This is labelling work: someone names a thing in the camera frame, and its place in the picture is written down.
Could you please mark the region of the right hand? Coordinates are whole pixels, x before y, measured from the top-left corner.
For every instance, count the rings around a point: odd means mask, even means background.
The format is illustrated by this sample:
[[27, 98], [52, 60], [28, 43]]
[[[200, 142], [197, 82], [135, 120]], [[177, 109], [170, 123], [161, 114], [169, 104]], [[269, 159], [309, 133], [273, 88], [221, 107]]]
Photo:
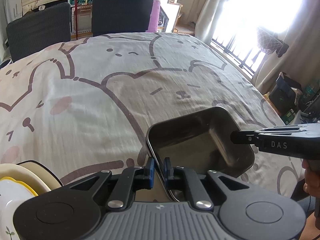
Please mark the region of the right hand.
[[320, 198], [319, 175], [311, 171], [309, 164], [305, 159], [302, 162], [302, 168], [305, 169], [305, 172], [304, 172], [305, 184], [303, 187], [304, 191], [315, 198]]

